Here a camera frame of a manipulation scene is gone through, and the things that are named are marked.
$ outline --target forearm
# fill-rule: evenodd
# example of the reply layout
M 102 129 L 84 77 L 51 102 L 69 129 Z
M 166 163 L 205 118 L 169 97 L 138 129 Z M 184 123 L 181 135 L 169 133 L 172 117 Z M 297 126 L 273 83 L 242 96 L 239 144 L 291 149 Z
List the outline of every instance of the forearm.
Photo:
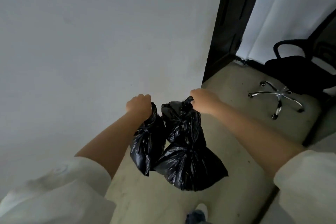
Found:
M 304 151 L 304 147 L 247 117 L 233 107 L 219 102 L 211 113 L 220 120 L 272 177 L 288 160 Z
M 102 165 L 114 177 L 127 147 L 146 117 L 138 112 L 127 112 L 86 144 L 75 156 L 89 158 Z

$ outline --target hand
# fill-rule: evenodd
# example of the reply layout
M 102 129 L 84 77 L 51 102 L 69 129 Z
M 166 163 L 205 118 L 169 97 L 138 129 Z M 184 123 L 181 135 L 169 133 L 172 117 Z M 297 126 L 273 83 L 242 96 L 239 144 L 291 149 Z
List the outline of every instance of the hand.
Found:
M 126 104 L 126 111 L 142 115 L 147 120 L 152 114 L 151 96 L 140 94 Z
M 216 105 L 221 103 L 219 97 L 209 90 L 192 90 L 190 95 L 194 98 L 191 102 L 193 108 L 200 113 L 211 114 L 216 109 Z

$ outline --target chair seat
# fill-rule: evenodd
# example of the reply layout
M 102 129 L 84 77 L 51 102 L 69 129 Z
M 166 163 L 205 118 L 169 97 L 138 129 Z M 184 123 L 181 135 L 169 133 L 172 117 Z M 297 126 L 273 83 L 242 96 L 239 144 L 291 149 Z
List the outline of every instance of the chair seat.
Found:
M 314 95 L 335 85 L 335 76 L 301 56 L 268 60 L 265 68 L 297 94 Z

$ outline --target black chair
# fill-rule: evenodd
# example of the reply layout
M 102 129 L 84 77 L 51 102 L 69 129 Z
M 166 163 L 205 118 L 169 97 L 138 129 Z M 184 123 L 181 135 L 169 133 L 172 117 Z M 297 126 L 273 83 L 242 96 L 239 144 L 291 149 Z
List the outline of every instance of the black chair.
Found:
M 302 48 L 305 57 L 290 56 L 282 58 L 278 48 L 282 44 L 292 44 Z M 269 85 L 274 92 L 257 91 L 250 93 L 249 98 L 259 94 L 272 94 L 278 98 L 278 107 L 272 116 L 276 120 L 282 107 L 282 98 L 296 102 L 300 108 L 305 109 L 301 103 L 288 95 L 292 92 L 308 94 L 319 98 L 323 90 L 336 86 L 336 75 L 332 75 L 312 62 L 313 57 L 320 58 L 336 69 L 336 9 L 321 23 L 308 39 L 284 40 L 273 47 L 276 59 L 265 63 L 265 73 L 278 79 L 285 87 L 281 90 L 275 88 L 268 81 L 260 82 L 261 86 Z

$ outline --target chair base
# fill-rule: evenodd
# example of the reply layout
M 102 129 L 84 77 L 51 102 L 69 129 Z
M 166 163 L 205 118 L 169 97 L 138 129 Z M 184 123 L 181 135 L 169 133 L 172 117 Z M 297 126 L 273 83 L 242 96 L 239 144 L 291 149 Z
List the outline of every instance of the chair base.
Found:
M 282 98 L 287 98 L 287 99 L 289 99 L 289 100 L 294 101 L 295 103 L 297 103 L 300 106 L 300 109 L 298 109 L 297 112 L 304 112 L 305 111 L 305 108 L 303 107 L 303 105 L 299 101 L 297 101 L 297 100 L 295 100 L 295 99 L 293 99 L 293 98 L 291 98 L 291 97 L 288 96 L 289 94 L 292 94 L 292 92 L 286 86 L 283 89 L 278 90 L 276 87 L 274 87 L 273 84 L 271 84 L 268 81 L 262 81 L 262 82 L 260 82 L 260 85 L 262 87 L 265 87 L 266 85 L 269 85 L 275 92 L 271 92 L 271 91 L 256 91 L 254 93 L 249 93 L 248 96 L 249 96 L 249 98 L 253 98 L 254 96 L 259 95 L 259 94 L 271 94 L 271 95 L 275 95 L 278 98 L 278 106 L 276 108 L 275 113 L 272 115 L 272 119 L 273 120 L 276 120 L 278 118 L 279 113 L 280 113 L 280 111 L 282 109 L 282 101 L 281 101 Z

